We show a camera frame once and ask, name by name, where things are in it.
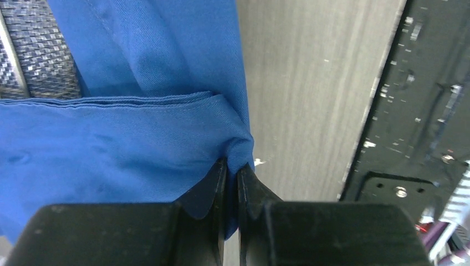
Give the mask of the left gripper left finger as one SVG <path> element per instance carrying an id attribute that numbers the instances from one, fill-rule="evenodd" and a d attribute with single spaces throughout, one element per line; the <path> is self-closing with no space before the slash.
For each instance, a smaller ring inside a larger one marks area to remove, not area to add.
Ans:
<path id="1" fill-rule="evenodd" d="M 222 265 L 225 237 L 227 160 L 218 159 L 205 177 L 177 199 L 176 265 Z"/>

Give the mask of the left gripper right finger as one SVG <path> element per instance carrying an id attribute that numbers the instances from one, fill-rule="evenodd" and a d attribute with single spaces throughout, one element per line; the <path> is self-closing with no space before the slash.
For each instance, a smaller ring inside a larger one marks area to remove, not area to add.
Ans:
<path id="1" fill-rule="evenodd" d="M 240 265 L 271 265 L 270 206 L 282 200 L 246 164 L 237 172 Z"/>

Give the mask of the blue surgical drape cloth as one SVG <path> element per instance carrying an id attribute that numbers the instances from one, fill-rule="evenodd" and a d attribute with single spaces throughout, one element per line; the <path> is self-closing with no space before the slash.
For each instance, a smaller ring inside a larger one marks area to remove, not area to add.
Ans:
<path id="1" fill-rule="evenodd" d="M 1 235 L 53 203 L 173 201 L 253 163 L 235 1 L 50 1 L 84 97 L 1 101 Z"/>

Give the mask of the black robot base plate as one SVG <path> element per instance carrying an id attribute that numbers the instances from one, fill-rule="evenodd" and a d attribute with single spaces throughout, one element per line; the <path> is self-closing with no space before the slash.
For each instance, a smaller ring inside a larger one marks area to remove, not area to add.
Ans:
<path id="1" fill-rule="evenodd" d="M 469 164 L 469 2 L 407 1 L 341 201 L 439 216 Z"/>

